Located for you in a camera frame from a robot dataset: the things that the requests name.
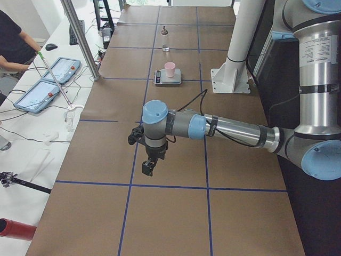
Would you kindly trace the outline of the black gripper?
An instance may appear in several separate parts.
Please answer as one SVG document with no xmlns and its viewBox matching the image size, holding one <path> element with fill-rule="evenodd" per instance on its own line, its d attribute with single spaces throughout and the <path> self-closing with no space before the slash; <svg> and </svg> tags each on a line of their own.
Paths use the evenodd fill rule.
<svg viewBox="0 0 341 256">
<path fill-rule="evenodd" d="M 155 163 L 158 159 L 165 159 L 165 154 L 168 149 L 168 143 L 166 142 L 164 145 L 160 147 L 151 147 L 146 145 L 145 150 L 148 155 L 148 160 L 142 163 L 142 173 L 152 177 L 153 169 L 155 168 Z"/>
</svg>

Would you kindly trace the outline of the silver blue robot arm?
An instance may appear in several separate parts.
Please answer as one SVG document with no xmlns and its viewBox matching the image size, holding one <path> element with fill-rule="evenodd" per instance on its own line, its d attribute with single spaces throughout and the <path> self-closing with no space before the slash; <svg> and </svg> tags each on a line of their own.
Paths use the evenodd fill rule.
<svg viewBox="0 0 341 256">
<path fill-rule="evenodd" d="M 273 39 L 299 41 L 300 122 L 294 129 L 252 125 L 191 110 L 168 109 L 159 100 L 143 107 L 140 140 L 152 175 L 165 157 L 167 136 L 202 139 L 219 136 L 280 155 L 319 180 L 340 178 L 340 1 L 276 1 Z"/>
</svg>

